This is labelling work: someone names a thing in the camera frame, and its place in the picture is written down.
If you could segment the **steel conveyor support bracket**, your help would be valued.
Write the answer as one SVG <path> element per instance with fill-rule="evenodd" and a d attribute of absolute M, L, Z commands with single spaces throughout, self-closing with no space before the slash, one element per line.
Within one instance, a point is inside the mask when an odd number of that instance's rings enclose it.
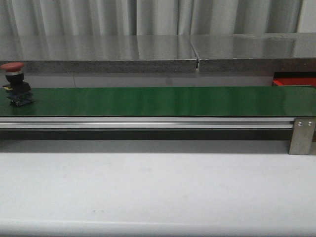
<path fill-rule="evenodd" d="M 316 130 L 316 118 L 296 118 L 289 147 L 290 155 L 308 155 Z"/>

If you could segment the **green conveyor belt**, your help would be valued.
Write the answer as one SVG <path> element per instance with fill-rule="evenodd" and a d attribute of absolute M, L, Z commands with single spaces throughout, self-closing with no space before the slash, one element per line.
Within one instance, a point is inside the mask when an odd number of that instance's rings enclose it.
<path fill-rule="evenodd" d="M 52 117 L 314 117 L 309 86 L 34 88 L 34 101 L 0 114 Z"/>

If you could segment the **red plastic tray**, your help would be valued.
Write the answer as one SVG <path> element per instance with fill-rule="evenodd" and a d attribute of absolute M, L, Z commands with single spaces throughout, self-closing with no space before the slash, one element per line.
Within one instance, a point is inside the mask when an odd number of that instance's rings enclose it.
<path fill-rule="evenodd" d="M 316 86 L 316 78 L 276 78 L 273 80 L 273 86 Z"/>

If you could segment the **aluminium conveyor frame rail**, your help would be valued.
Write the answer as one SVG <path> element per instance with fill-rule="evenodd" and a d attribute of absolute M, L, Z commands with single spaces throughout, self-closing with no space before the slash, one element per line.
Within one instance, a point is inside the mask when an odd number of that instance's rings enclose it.
<path fill-rule="evenodd" d="M 271 117 L 1 117 L 5 129 L 292 129 L 295 118 Z"/>

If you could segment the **grey stone counter right slab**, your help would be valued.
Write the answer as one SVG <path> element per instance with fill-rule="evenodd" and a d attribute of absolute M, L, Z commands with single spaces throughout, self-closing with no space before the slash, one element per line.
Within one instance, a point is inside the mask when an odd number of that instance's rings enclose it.
<path fill-rule="evenodd" d="M 202 73 L 316 70 L 315 33 L 196 35 L 190 42 Z"/>

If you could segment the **grey stone counter slab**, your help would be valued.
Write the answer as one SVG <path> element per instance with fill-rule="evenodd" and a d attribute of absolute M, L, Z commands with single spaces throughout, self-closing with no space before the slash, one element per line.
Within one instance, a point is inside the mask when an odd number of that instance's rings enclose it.
<path fill-rule="evenodd" d="M 34 74 L 193 73 L 186 36 L 2 36 L 0 62 Z"/>
<path fill-rule="evenodd" d="M 196 35 L 190 42 L 202 73 L 316 70 L 315 33 Z"/>

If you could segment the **grey pleated curtain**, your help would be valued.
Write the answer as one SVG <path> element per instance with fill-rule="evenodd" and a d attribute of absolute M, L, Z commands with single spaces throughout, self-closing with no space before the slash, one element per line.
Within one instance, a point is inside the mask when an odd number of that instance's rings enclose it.
<path fill-rule="evenodd" d="M 293 33 L 300 0 L 3 0 L 6 35 Z"/>

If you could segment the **grey stone counter left slab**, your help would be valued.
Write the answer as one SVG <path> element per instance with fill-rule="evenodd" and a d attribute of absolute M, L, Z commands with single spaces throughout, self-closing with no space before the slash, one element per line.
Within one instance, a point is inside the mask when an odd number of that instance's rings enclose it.
<path fill-rule="evenodd" d="M 34 74 L 193 73 L 186 36 L 2 36 L 0 62 Z"/>

